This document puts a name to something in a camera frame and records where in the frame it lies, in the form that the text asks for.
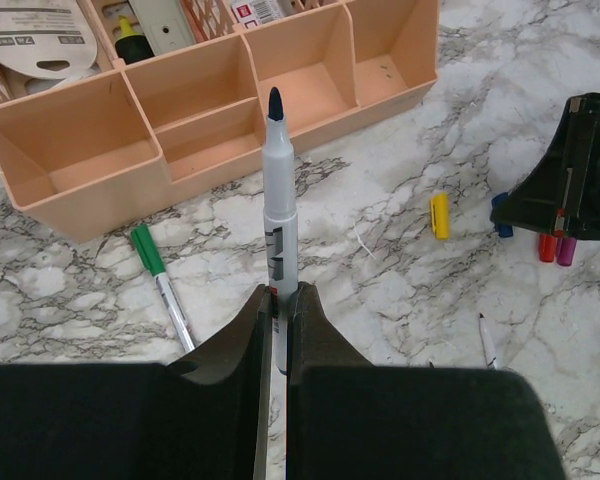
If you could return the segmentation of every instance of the red marker cap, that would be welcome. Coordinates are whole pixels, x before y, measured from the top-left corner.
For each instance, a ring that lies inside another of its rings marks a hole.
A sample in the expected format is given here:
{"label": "red marker cap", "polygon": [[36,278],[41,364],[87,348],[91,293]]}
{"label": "red marker cap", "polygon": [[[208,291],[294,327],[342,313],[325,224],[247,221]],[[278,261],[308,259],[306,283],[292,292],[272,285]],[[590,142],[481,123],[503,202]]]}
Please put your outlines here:
{"label": "red marker cap", "polygon": [[551,235],[541,233],[538,236],[538,255],[541,262],[553,263],[556,258],[558,239]]}

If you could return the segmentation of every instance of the white pen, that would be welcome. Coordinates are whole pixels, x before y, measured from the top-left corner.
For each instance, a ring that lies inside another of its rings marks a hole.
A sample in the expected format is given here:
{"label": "white pen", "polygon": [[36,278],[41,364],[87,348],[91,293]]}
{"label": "white pen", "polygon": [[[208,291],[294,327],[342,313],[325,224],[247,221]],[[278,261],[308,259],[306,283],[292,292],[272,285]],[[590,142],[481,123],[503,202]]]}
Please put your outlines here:
{"label": "white pen", "polygon": [[158,291],[160,292],[162,303],[164,303],[164,306],[169,313],[169,317],[176,329],[180,343],[182,343],[182,348],[184,348],[185,353],[195,350],[198,346],[196,339],[191,332],[191,326],[189,325],[189,321],[176,296],[176,292],[169,281],[164,262],[162,261],[162,258],[160,258],[160,253],[158,253],[155,243],[153,243],[149,228],[146,225],[140,225],[131,232],[131,240],[138,251],[142,264],[149,272],[151,272],[151,275],[156,282],[156,287],[158,287]]}
{"label": "white pen", "polygon": [[289,300],[298,289],[298,213],[293,161],[282,99],[277,88],[269,95],[267,139],[262,148],[264,174],[264,234],[269,287],[273,296],[273,348],[278,370],[287,373]]}
{"label": "white pen", "polygon": [[489,333],[487,319],[480,314],[480,338],[482,339],[482,350],[484,351],[484,361],[490,370],[498,370],[498,356],[496,355],[496,346]]}

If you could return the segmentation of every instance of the black device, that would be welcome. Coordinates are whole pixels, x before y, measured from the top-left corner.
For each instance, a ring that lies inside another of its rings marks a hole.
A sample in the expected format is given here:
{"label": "black device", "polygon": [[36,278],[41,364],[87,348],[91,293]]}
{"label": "black device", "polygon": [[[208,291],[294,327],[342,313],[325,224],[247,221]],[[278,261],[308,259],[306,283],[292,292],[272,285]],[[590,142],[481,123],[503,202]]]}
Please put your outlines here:
{"label": "black device", "polygon": [[600,240],[600,93],[570,98],[545,156],[491,220],[556,237]]}
{"label": "black device", "polygon": [[[375,367],[293,299],[287,478],[562,480],[540,402],[502,371]],[[169,366],[0,365],[0,479],[263,479],[271,298]]]}

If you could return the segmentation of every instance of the pen tip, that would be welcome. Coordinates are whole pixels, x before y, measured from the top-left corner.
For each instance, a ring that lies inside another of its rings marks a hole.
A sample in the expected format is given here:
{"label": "pen tip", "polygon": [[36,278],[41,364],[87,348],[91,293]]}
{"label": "pen tip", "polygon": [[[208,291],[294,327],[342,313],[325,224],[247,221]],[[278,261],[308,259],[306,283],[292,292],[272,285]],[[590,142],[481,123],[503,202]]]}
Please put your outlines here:
{"label": "pen tip", "polygon": [[282,97],[277,87],[271,89],[269,94],[269,118],[275,122],[284,119],[284,110],[282,108]]}

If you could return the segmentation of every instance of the peach desk organizer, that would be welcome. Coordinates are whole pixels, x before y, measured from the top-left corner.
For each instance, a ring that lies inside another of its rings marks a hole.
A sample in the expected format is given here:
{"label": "peach desk organizer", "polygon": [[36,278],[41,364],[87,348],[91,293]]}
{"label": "peach desk organizer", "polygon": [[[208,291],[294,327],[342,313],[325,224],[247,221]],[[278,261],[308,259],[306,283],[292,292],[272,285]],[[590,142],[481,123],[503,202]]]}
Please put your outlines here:
{"label": "peach desk organizer", "polygon": [[84,242],[260,169],[274,85],[303,152],[413,108],[437,79],[437,0],[296,1],[306,11],[253,30],[229,0],[186,1],[209,41],[126,66],[102,14],[119,0],[78,0],[102,73],[27,96],[0,69],[15,208]]}

